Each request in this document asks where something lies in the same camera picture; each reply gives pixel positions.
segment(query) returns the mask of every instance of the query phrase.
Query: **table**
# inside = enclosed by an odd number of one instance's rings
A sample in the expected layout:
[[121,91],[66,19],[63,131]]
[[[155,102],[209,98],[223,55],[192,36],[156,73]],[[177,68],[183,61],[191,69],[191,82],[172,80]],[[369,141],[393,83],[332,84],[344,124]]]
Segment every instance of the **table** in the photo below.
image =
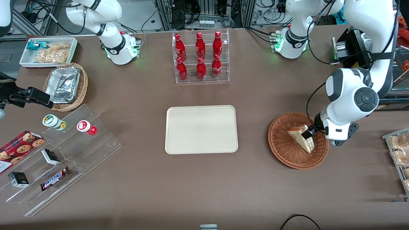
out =
[[[331,57],[330,39],[345,26],[318,26],[313,50]],[[245,29],[230,29],[230,82],[176,85],[172,33],[148,34],[141,56],[113,64],[95,36],[78,36],[74,62],[86,70],[85,103],[123,147],[32,218],[0,199],[5,229],[279,229],[293,213],[312,217],[323,229],[403,229],[409,225],[404,190],[381,136],[409,127],[406,112],[375,112],[342,147],[330,147],[310,170],[281,164],[271,153],[267,130],[278,115],[305,112],[311,92],[335,66],[307,50],[296,60],[272,54],[270,45]],[[50,70],[21,68],[20,87],[42,88]],[[310,103],[315,115],[329,103],[320,90]],[[172,106],[233,105],[239,148],[235,153],[168,155],[164,150],[166,111]],[[23,130],[42,132],[50,110],[27,104],[6,107],[0,140]],[[64,117],[68,113],[52,112]],[[306,219],[288,229],[314,229]]]

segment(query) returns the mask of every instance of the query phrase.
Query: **white robotic arm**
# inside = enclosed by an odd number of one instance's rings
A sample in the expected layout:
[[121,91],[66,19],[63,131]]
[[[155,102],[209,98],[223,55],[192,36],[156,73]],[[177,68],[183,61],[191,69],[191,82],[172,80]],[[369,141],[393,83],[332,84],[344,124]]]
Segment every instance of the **white robotic arm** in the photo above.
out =
[[298,58],[307,45],[307,30],[312,31],[311,24],[315,15],[337,13],[345,0],[287,0],[285,11],[291,14],[293,22],[290,28],[276,31],[275,52],[288,59]]
[[357,121],[375,110],[378,106],[378,92],[392,82],[386,82],[390,58],[393,58],[394,12],[392,0],[345,0],[344,15],[355,28],[366,32],[373,41],[372,53],[390,53],[389,59],[378,59],[370,70],[363,68],[340,68],[326,80],[326,94],[331,103],[315,117],[309,130],[303,133],[305,138],[324,130],[333,145],[339,146],[351,137],[358,128]]
[[135,37],[121,34],[112,23],[122,16],[117,0],[76,0],[71,4],[79,6],[66,8],[69,20],[96,34],[113,63],[124,65],[138,57]]

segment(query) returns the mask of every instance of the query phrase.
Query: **acrylic bottle rack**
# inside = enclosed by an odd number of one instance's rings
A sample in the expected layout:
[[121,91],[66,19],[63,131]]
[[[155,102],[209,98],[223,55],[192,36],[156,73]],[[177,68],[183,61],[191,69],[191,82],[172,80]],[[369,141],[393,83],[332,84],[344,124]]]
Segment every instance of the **acrylic bottle rack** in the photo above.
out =
[[[85,176],[122,145],[98,119],[99,113],[83,104],[62,120],[67,127],[62,131],[48,129],[43,132],[48,142],[42,144],[21,162],[0,175],[0,190],[7,202],[19,203],[25,216],[33,216],[58,195]],[[89,121],[98,128],[94,136],[79,132],[76,125],[81,120]],[[57,165],[47,164],[41,150],[52,150],[60,160]],[[45,191],[40,184],[44,183],[63,168],[71,173]],[[16,188],[11,185],[8,174],[11,171],[23,172],[30,185]]]
[[[213,41],[214,33],[220,31],[222,45],[222,56],[220,61],[222,63],[221,76],[219,79],[215,79],[211,76],[211,63],[213,62]],[[229,31],[227,29],[209,29],[202,30],[203,41],[206,45],[206,58],[204,64],[206,65],[207,78],[205,81],[199,81],[197,78],[196,65],[198,63],[198,56],[196,54],[196,34],[192,34],[191,31],[177,31],[172,34],[172,49],[173,49],[173,65],[175,67],[175,79],[176,83],[209,83],[209,82],[223,82],[230,80],[229,72]],[[180,34],[181,40],[183,41],[186,49],[186,61],[184,64],[187,69],[187,81],[183,82],[180,80],[178,71],[176,69],[176,49],[175,49],[175,34]]]

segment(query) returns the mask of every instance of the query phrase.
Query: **cookie box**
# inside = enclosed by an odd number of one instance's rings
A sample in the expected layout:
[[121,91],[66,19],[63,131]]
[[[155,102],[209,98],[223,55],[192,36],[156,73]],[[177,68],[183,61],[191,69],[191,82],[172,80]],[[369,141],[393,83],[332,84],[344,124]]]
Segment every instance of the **cookie box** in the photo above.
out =
[[0,148],[0,174],[17,164],[23,157],[44,143],[44,139],[33,132],[24,131]]

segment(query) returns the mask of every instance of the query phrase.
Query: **red bottle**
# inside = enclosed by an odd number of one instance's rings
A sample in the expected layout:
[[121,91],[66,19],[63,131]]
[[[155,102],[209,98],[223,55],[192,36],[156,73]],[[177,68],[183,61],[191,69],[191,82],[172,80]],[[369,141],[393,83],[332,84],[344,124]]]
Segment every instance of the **red bottle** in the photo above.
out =
[[175,34],[175,49],[176,49],[176,54],[178,57],[182,58],[182,61],[186,61],[186,49],[184,47],[184,43],[180,39],[180,34]]
[[203,58],[198,58],[198,65],[196,66],[196,70],[198,72],[198,80],[205,81],[206,80],[206,66],[203,63]]
[[219,79],[222,72],[222,62],[220,61],[220,57],[218,54],[215,54],[213,58],[214,60],[211,63],[211,76],[214,79]]
[[220,38],[222,36],[222,34],[220,33],[220,31],[216,31],[216,33],[214,33],[214,41],[213,41],[213,57],[215,54],[219,55],[219,58],[222,57],[222,39]]
[[178,70],[178,75],[181,81],[187,81],[187,71],[186,71],[186,66],[184,65],[182,58],[177,57],[176,62],[178,63],[176,65],[176,69]]
[[200,32],[196,34],[196,53],[198,57],[203,58],[203,60],[206,58],[206,45],[203,41],[203,35]]

